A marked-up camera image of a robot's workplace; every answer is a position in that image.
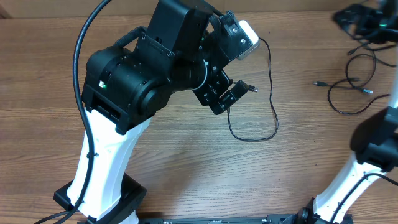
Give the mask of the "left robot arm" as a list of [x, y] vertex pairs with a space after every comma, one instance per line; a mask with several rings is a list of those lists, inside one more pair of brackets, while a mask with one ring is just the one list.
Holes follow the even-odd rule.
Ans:
[[214, 114], [225, 112], [249, 86], [224, 68], [258, 45], [252, 27], [231, 11], [220, 13], [205, 1], [159, 1], [147, 27], [88, 59], [77, 93], [86, 129], [80, 161], [55, 201], [87, 223], [136, 223], [146, 190], [126, 167], [152, 117], [185, 90]]

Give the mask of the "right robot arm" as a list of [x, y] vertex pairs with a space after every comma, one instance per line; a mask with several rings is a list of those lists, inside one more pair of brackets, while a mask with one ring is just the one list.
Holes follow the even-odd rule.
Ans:
[[[361, 47], [397, 47], [397, 1], [381, 1], [377, 9], [352, 4], [334, 13], [332, 19]], [[332, 183], [284, 223], [352, 223], [346, 212], [372, 183], [384, 179], [397, 184], [386, 175], [397, 167], [396, 80], [387, 97], [388, 105], [355, 129], [352, 153]]]

